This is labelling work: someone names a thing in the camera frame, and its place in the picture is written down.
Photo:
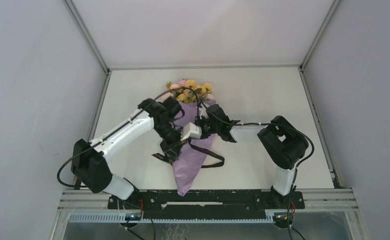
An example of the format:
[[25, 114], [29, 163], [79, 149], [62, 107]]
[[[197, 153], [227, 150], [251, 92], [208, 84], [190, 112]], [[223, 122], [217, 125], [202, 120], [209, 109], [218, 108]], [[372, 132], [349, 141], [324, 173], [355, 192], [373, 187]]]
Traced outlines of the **pink purple wrapping paper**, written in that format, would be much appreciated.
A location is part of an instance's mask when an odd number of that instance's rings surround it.
[[[197, 116], [197, 104], [180, 103], [185, 115], [177, 115], [176, 126], [184, 127], [188, 123], [193, 123]], [[177, 185], [177, 194], [181, 197], [191, 189], [193, 182], [206, 160], [207, 155], [193, 149], [189, 144], [184, 144], [181, 148], [178, 160], [173, 162], [172, 170], [174, 180]]]

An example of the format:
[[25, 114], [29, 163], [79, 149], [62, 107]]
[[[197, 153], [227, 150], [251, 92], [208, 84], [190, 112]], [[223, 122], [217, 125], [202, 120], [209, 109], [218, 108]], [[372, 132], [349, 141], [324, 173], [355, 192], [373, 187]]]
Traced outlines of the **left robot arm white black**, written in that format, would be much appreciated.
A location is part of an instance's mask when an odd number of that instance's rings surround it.
[[144, 133], [155, 130], [162, 139], [160, 148], [165, 162], [172, 164], [181, 153], [181, 131], [173, 122], [178, 114], [184, 114], [179, 102], [168, 97], [163, 102], [145, 99], [136, 111], [124, 122], [109, 132], [90, 141], [78, 140], [73, 147], [71, 172], [92, 193], [107, 193], [119, 198], [121, 204], [132, 209], [139, 203], [140, 196], [127, 179], [113, 174], [109, 164], [127, 145]]

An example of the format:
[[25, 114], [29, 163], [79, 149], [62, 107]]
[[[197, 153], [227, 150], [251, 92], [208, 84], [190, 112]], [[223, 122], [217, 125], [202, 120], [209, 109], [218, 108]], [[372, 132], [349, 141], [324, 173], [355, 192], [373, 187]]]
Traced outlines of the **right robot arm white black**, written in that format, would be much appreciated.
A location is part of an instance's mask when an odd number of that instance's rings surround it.
[[229, 143], [260, 141], [276, 166], [272, 203], [278, 208], [291, 203], [298, 167], [315, 152], [315, 145], [306, 134], [281, 115], [270, 122], [231, 120], [218, 104], [204, 108], [195, 124], [203, 139], [215, 134]]

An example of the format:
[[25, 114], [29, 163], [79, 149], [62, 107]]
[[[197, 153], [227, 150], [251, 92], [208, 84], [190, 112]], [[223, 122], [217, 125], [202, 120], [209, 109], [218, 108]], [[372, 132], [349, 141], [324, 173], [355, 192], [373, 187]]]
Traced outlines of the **white pink rose stem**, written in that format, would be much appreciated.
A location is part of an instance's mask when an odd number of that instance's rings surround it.
[[212, 101], [212, 100], [215, 100], [215, 97], [214, 97], [212, 94], [207, 94], [207, 95], [205, 96], [205, 99], [206, 99], [207, 101]]

